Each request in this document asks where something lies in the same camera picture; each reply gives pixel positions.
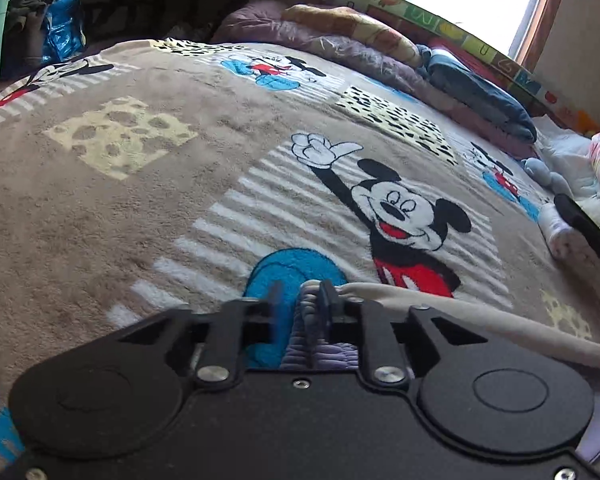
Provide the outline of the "yellow patterned pillow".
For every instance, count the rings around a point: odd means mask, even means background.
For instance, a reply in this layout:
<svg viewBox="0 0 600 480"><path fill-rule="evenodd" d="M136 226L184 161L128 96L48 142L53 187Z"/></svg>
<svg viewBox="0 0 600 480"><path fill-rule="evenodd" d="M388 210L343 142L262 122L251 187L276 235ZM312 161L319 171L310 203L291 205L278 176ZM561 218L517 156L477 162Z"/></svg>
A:
<svg viewBox="0 0 600 480"><path fill-rule="evenodd" d="M282 19L317 32L327 32L353 39L403 64L412 67L422 66L422 56L413 41L389 25L348 6L320 8L308 4L296 4L283 10Z"/></svg>

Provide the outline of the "blue plastic bag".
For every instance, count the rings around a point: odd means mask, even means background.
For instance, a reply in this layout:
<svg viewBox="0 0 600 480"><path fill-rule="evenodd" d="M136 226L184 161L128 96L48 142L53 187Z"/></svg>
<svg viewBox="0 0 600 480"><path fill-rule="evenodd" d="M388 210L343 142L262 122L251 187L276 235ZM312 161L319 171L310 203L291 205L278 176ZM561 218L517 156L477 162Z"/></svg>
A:
<svg viewBox="0 0 600 480"><path fill-rule="evenodd" d="M53 0L43 20L42 62L58 63L84 51L81 0Z"/></svg>

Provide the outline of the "white folded garment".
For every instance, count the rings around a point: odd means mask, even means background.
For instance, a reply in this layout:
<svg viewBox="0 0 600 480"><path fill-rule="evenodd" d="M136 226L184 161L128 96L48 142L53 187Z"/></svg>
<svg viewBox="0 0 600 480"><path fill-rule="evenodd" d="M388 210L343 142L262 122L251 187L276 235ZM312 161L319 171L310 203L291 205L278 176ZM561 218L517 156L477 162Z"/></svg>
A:
<svg viewBox="0 0 600 480"><path fill-rule="evenodd" d="M540 208L538 225L552 257L600 302L600 257L584 235L565 222L553 203Z"/></svg>

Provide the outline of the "purple quilt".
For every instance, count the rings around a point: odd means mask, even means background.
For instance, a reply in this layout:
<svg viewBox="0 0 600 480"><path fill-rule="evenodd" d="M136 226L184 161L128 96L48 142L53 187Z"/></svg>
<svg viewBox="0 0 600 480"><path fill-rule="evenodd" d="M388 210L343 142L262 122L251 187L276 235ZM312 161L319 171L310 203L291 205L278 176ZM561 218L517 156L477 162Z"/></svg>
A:
<svg viewBox="0 0 600 480"><path fill-rule="evenodd" d="M515 158L534 154L532 133L512 133L479 115L462 101L435 87L422 68L413 68L360 42L283 19L286 6L274 0L256 0L228 14L211 41L260 42L308 52L356 70L388 87L414 96L461 126L482 136Z"/></svg>

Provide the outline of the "Mickey Mouse fleece blanket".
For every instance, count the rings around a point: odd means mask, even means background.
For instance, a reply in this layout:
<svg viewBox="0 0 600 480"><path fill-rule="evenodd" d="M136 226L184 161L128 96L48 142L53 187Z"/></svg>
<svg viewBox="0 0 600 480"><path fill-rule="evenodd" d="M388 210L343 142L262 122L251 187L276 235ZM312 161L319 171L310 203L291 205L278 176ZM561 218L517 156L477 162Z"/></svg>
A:
<svg viewBox="0 0 600 480"><path fill-rule="evenodd" d="M552 256L551 204L478 133L309 53L144 40L41 68L0 91L0 469L23 370L275 282L478 304L600 366L600 276Z"/></svg>

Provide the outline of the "brown right curtain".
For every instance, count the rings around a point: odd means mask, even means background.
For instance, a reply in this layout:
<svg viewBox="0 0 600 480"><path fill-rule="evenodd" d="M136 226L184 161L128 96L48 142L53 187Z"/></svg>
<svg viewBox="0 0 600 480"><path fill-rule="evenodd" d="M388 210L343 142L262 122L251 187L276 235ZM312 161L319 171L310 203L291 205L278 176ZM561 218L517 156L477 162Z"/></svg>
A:
<svg viewBox="0 0 600 480"><path fill-rule="evenodd" d="M533 72L543 52L562 0L535 0L531 18L515 60L529 72Z"/></svg>

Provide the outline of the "light blue plush toy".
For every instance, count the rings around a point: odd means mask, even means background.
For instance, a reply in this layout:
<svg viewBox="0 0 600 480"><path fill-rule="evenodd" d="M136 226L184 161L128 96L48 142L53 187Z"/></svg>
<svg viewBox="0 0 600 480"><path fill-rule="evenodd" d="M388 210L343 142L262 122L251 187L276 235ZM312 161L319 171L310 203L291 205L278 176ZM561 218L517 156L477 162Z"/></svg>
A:
<svg viewBox="0 0 600 480"><path fill-rule="evenodd" d="M566 179L558 172L550 170L541 159L527 158L522 162L524 172L542 188L554 194L572 196L571 188Z"/></svg>

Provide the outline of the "black folded garment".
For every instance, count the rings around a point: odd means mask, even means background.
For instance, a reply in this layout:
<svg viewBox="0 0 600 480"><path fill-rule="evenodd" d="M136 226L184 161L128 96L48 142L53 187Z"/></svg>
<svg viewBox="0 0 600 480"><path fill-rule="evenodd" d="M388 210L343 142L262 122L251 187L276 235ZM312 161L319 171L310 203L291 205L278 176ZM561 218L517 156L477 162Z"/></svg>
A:
<svg viewBox="0 0 600 480"><path fill-rule="evenodd" d="M583 235L588 246L600 259L600 228L568 195L559 193L554 197L554 205L560 218Z"/></svg>

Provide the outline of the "colourful alphabet play mat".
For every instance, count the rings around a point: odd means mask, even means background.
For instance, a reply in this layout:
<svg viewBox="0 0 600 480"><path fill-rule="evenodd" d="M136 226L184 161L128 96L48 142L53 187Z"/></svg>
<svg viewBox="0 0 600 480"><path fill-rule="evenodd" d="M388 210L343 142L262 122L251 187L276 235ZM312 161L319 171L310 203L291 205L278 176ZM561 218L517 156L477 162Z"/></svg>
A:
<svg viewBox="0 0 600 480"><path fill-rule="evenodd" d="M442 39L485 68L503 90L521 102L530 114L550 115L558 125L581 134L593 134L600 126L560 94L512 58L470 32L406 0L318 0L328 6L348 6L407 34L422 32Z"/></svg>

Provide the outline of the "white cream bedding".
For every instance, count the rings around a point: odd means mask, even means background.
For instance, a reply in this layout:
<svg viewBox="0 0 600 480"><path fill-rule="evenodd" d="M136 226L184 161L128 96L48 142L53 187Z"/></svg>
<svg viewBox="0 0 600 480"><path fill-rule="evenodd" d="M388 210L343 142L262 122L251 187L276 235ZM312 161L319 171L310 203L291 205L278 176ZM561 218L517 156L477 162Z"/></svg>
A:
<svg viewBox="0 0 600 480"><path fill-rule="evenodd" d="M591 140L558 127L547 115L533 117L532 122L540 159L567 181L572 198L600 228L600 182L588 158Z"/></svg>

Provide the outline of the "dark side desk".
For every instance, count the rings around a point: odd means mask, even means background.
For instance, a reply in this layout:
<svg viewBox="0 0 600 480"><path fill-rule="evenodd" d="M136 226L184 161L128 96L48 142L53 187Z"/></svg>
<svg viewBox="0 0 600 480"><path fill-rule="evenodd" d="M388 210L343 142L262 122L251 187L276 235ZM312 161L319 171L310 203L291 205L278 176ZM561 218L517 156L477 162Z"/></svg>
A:
<svg viewBox="0 0 600 480"><path fill-rule="evenodd" d="M211 40L224 18L248 0L81 0L90 44L130 39Z"/></svg>

